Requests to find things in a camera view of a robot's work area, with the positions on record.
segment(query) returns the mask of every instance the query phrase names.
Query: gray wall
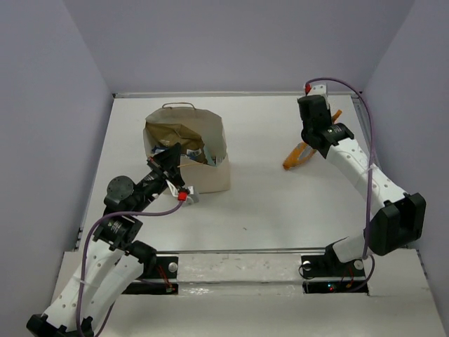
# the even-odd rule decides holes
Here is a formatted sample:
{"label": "gray wall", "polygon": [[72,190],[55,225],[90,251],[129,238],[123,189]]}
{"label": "gray wall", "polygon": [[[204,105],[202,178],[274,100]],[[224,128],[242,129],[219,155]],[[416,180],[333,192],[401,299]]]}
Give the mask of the gray wall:
{"label": "gray wall", "polygon": [[417,0],[366,96],[382,168],[407,191],[427,199],[419,247],[449,333],[448,32],[449,2]]}
{"label": "gray wall", "polygon": [[412,0],[65,0],[113,92],[364,87]]}
{"label": "gray wall", "polygon": [[59,0],[0,2],[0,335],[50,303],[112,97]]}

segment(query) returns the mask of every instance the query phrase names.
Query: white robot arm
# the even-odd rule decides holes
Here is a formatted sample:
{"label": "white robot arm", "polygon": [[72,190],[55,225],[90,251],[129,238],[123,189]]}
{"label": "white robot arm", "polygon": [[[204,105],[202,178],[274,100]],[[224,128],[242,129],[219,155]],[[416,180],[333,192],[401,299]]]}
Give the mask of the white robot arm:
{"label": "white robot arm", "polygon": [[84,265],[81,262],[62,293],[42,315],[29,319],[27,328],[32,334],[93,337],[117,297],[132,281],[154,268],[156,249],[134,241],[142,223],[131,215],[142,215],[140,212],[169,184],[177,189],[180,200],[172,211],[188,198],[192,189],[184,188],[178,168],[180,155],[181,146],[176,144],[149,159],[152,171],[137,184],[125,176],[111,180],[105,197],[105,216],[88,233]]}
{"label": "white robot arm", "polygon": [[[302,139],[333,165],[366,199],[368,170],[372,170],[371,213],[368,254],[383,256],[420,238],[426,202],[419,194],[408,194],[394,184],[376,165],[368,168],[368,158],[360,148],[353,133],[342,123],[332,124],[326,85],[311,88],[299,98],[303,123]],[[326,247],[326,253],[313,258],[306,277],[313,277],[363,256],[366,245],[365,231],[345,237]]]}

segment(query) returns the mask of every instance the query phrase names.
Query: cable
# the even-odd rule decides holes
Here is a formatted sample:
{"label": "cable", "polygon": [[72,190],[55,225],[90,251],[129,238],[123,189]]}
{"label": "cable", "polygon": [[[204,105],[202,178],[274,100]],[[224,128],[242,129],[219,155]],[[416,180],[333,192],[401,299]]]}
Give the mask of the cable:
{"label": "cable", "polygon": [[[370,141],[369,141],[370,153],[369,153],[369,160],[368,160],[368,168],[370,168],[374,163],[375,149],[374,149],[374,141],[373,141],[373,139],[374,139],[373,119],[371,118],[371,111],[370,111],[368,104],[363,99],[362,95],[351,84],[348,84],[347,82],[342,81],[341,79],[336,79],[333,77],[317,77],[315,79],[310,79],[309,81],[307,81],[306,86],[310,85],[310,83],[312,83],[312,82],[317,82],[317,81],[333,81],[333,82],[337,82],[337,83],[340,83],[340,84],[346,86],[347,88],[351,89],[357,95],[357,97],[360,99],[360,101],[365,106],[366,114],[368,115],[368,122],[370,124]],[[362,254],[363,259],[366,259],[366,253],[368,251],[368,244],[370,241],[370,220],[371,220],[370,217],[371,217],[371,197],[372,197],[372,195],[373,195],[373,170],[368,169],[368,191],[366,193],[365,245],[363,247],[363,254]]]}
{"label": "cable", "polygon": [[352,284],[354,284],[354,273],[352,272],[351,267],[349,267],[349,274],[351,274],[351,283],[349,284],[348,288],[351,288]]}
{"label": "cable", "polygon": [[158,283],[158,282],[151,282],[151,281],[148,281],[148,280],[146,280],[146,279],[137,279],[140,283],[143,283],[143,284],[148,284],[149,286],[160,286],[162,283]]}
{"label": "cable", "polygon": [[159,275],[161,275],[161,278],[163,279],[163,283],[166,285],[166,289],[167,290],[170,289],[171,291],[173,291],[174,290],[173,285],[171,284],[170,281],[168,281],[167,274],[163,271],[162,266],[158,265],[157,270],[159,272]]}
{"label": "cable", "polygon": [[98,337],[103,332],[103,329],[106,326],[107,320],[109,319],[109,316],[111,315],[112,308],[114,307],[114,304],[115,304],[115,302],[112,303],[112,305],[109,307],[109,309],[106,313],[105,319],[103,320],[103,323],[101,324],[100,330],[98,330],[97,334],[95,334],[94,337]]}
{"label": "cable", "polygon": [[372,277],[372,275],[374,274],[374,268],[376,266],[376,261],[374,259],[374,256],[370,255],[371,261],[373,262],[373,264],[371,265],[371,270],[370,273],[368,274],[368,276],[365,278],[365,281],[363,281],[362,283],[360,283],[358,286],[356,286],[355,288],[352,288],[348,291],[345,291],[345,293],[355,293],[356,291],[358,291],[359,289],[362,289],[366,284],[368,284],[368,281],[370,280],[370,278]]}
{"label": "cable", "polygon": [[347,263],[347,267],[344,269],[344,273],[342,278],[340,279],[340,282],[338,282],[338,284],[340,285],[344,278],[346,277],[346,271],[349,271],[349,274],[351,275],[351,285],[354,283],[354,273],[352,272],[352,268],[351,268],[351,263]]}
{"label": "cable", "polygon": [[304,274],[301,272],[301,270],[304,271],[304,266],[303,265],[300,265],[300,267],[298,268],[298,272],[300,273],[300,276],[303,279],[314,279],[314,277],[305,277]]}
{"label": "cable", "polygon": [[[78,303],[76,306],[76,330],[78,331],[79,337],[86,337],[83,333],[83,330],[81,329],[81,302],[83,300],[83,292],[84,292],[84,281],[86,278],[86,260],[87,260],[87,250],[89,247],[89,242],[91,241],[91,237],[95,231],[95,229],[105,220],[108,220],[110,218],[113,218],[114,216],[167,216],[169,214],[175,213],[178,209],[181,208],[183,201],[180,201],[178,205],[168,211],[164,212],[158,212],[158,213],[147,213],[147,212],[132,212],[132,211],[123,211],[123,212],[115,212],[106,214],[105,216],[98,219],[92,226],[92,228],[89,230],[87,237],[86,237],[86,244],[83,248],[83,255],[81,257],[81,276],[80,276],[80,282],[79,282],[79,292],[78,292]],[[105,317],[105,320],[103,322],[103,325],[106,325],[106,321],[109,316],[107,315]]]}

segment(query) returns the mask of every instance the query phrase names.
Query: brown paper bag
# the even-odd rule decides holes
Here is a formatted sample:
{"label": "brown paper bag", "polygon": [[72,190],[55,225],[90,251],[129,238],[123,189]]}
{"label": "brown paper bag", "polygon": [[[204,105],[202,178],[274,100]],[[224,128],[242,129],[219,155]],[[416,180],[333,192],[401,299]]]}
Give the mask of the brown paper bag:
{"label": "brown paper bag", "polygon": [[199,193],[225,191],[231,187],[225,130],[220,116],[209,110],[196,109],[191,103],[167,103],[151,113],[145,121],[143,139],[147,157],[152,156],[154,147],[161,144],[152,136],[149,125],[181,124],[201,136],[204,146],[216,163],[216,166],[200,164],[184,156],[181,157],[181,175],[186,185],[194,186]]}

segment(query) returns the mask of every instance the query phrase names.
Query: red connector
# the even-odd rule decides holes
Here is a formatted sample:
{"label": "red connector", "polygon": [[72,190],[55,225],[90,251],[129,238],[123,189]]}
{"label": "red connector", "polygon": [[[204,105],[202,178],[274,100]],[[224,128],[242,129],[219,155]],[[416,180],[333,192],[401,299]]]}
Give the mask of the red connector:
{"label": "red connector", "polygon": [[306,86],[304,88],[306,95],[310,92],[310,90],[311,90],[311,85],[310,85],[310,83],[308,83],[308,84],[306,84]]}
{"label": "red connector", "polygon": [[186,201],[187,195],[189,195],[187,192],[180,192],[179,195],[177,196],[177,199],[179,201]]}

